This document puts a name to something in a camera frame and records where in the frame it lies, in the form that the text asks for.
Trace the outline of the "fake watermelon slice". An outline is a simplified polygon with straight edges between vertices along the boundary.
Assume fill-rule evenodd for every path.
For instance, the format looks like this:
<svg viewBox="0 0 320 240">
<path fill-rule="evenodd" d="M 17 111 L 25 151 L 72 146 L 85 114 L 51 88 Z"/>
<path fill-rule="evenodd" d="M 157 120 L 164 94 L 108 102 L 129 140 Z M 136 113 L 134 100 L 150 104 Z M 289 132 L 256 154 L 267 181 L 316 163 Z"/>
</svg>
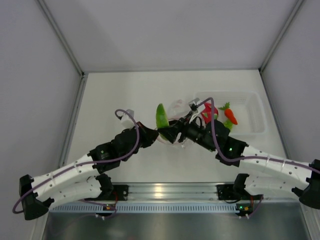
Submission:
<svg viewBox="0 0 320 240">
<path fill-rule="evenodd" d="M 166 110 L 162 103 L 160 103 L 156 108 L 155 121 L 156 121 L 156 127 L 158 129 L 165 128 L 170 125 Z"/>
</svg>

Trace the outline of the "clear zip top bag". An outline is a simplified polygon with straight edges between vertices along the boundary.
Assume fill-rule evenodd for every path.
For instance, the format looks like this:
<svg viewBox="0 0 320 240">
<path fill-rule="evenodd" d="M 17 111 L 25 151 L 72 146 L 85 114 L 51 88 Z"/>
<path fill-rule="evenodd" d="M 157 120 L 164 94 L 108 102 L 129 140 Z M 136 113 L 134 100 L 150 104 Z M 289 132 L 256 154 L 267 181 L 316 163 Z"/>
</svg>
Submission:
<svg viewBox="0 0 320 240">
<path fill-rule="evenodd" d="M 188 103 L 182 99 L 174 100 L 165 109 L 169 121 L 178 120 L 179 118 L 184 117 L 190 110 Z M 157 138 L 157 141 L 164 145 L 173 146 L 176 149 L 186 149 L 193 145 L 193 142 L 187 138 L 182 143 L 179 143 L 177 140 L 175 143 L 170 143 L 169 141 L 164 140 L 161 135 Z"/>
</svg>

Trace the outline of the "red fake food piece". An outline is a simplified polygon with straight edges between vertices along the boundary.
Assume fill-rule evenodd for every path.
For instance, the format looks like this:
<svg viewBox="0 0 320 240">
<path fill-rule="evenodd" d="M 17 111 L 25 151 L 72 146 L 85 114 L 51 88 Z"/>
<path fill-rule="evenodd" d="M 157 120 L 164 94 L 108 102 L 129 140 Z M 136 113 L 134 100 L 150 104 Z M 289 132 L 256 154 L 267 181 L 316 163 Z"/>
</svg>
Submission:
<svg viewBox="0 0 320 240">
<path fill-rule="evenodd" d="M 211 103 L 204 103 L 204 110 L 201 112 L 201 116 L 204 120 L 205 124 L 208 124 L 212 120 L 212 104 Z M 213 108 L 213 117 L 215 120 L 218 119 L 219 111 L 216 107 Z"/>
</svg>

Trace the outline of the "green fake grapes bunch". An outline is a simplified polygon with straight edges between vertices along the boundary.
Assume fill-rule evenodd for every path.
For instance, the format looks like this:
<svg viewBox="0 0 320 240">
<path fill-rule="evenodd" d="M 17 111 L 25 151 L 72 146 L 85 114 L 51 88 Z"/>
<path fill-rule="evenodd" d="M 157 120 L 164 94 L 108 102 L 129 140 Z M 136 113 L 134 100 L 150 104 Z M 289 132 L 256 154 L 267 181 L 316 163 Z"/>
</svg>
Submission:
<svg viewBox="0 0 320 240">
<path fill-rule="evenodd" d="M 224 125 L 227 129 L 229 129 L 230 131 L 232 131 L 233 126 L 234 126 L 234 124 L 233 124 L 229 119 L 225 120 L 225 121 L 223 122 L 223 125 Z"/>
</svg>

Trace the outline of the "orange fake carrot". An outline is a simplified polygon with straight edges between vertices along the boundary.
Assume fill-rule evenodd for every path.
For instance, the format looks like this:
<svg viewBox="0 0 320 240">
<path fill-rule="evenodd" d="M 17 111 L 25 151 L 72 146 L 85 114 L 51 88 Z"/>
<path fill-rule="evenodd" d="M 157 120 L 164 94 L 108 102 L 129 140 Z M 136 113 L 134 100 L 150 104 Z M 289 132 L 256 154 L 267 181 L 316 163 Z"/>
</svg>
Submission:
<svg viewBox="0 0 320 240">
<path fill-rule="evenodd" d="M 224 106 L 219 107 L 219 110 L 222 110 L 224 112 L 224 115 L 226 118 L 233 124 L 233 125 L 238 125 L 238 121 L 233 113 L 233 111 L 230 109 L 230 103 L 226 102 Z"/>
</svg>

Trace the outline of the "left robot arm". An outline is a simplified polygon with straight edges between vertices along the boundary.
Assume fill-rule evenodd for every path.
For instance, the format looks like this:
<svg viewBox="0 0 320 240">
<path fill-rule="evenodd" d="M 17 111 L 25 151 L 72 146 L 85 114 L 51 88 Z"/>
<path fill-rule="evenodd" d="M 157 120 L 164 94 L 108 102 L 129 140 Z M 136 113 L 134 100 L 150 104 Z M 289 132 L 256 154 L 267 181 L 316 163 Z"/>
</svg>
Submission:
<svg viewBox="0 0 320 240">
<path fill-rule="evenodd" d="M 124 129 L 73 163 L 44 175 L 22 176 L 19 195 L 25 220 L 37 219 L 65 203 L 109 199 L 114 187 L 106 172 L 119 167 L 140 148 L 150 147 L 158 136 L 157 130 L 138 122 L 136 127 Z"/>
</svg>

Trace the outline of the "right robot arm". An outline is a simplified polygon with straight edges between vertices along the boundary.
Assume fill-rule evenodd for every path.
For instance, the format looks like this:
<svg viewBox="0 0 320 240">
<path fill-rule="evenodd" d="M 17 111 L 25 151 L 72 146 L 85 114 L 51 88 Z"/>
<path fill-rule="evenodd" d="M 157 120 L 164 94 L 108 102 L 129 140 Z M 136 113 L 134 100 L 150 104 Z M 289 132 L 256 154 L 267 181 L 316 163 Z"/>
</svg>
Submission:
<svg viewBox="0 0 320 240">
<path fill-rule="evenodd" d="M 189 139 L 210 152 L 227 166 L 242 170 L 233 184 L 233 192 L 240 199 L 252 196 L 297 199 L 303 205 L 320 208 L 320 162 L 303 163 L 268 154 L 229 135 L 220 121 L 206 126 L 182 119 L 157 130 L 170 143 Z"/>
</svg>

